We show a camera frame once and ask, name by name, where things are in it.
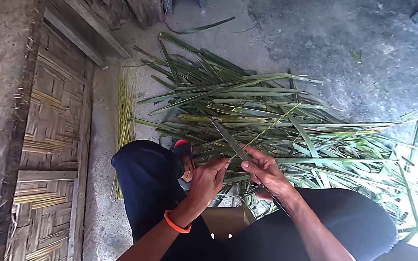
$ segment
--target leg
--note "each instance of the leg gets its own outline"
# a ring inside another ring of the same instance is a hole
[[[397,231],[391,217],[365,196],[340,188],[297,190],[358,261],[373,260],[396,243]],[[258,251],[246,251],[255,248]],[[298,230],[281,210],[234,235],[227,251],[232,260],[309,260]]]
[[[186,197],[177,179],[183,175],[183,163],[175,153],[148,140],[137,140],[122,147],[112,158],[133,239],[139,240]],[[164,259],[173,255],[204,257],[204,247],[212,238],[202,217],[192,222],[191,232],[180,234]]]

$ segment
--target right hand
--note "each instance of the right hand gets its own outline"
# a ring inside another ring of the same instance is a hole
[[[251,146],[247,146],[244,150],[253,156],[253,162],[243,161],[241,163],[241,167],[249,172],[252,181],[259,185],[262,182],[274,196],[285,195],[285,193],[294,189],[278,168],[273,157],[270,157]]]

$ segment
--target left hand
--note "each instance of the left hand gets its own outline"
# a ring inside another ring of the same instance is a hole
[[[229,159],[218,155],[218,157],[212,157],[205,165],[194,170],[188,198],[191,199],[192,205],[201,212],[222,189],[225,171],[228,166]]]

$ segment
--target hand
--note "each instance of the hand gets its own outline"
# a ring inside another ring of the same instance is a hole
[[[194,170],[188,197],[192,200],[194,207],[202,209],[201,212],[222,189],[228,166],[229,159],[218,155]]]
[[[249,172],[252,181],[259,185],[262,182],[274,196],[285,195],[288,191],[294,189],[278,168],[273,157],[270,157],[251,146],[246,147],[244,150],[253,156],[253,163],[248,161],[243,161],[241,163],[241,167]],[[257,196],[259,199],[268,200],[271,197],[267,194],[266,191],[262,190]]]

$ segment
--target foot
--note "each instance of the foot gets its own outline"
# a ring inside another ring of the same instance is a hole
[[[177,140],[172,151],[182,158],[185,168],[182,179],[186,182],[191,181],[193,179],[193,171],[196,168],[192,159],[193,149],[191,144],[186,140]]]

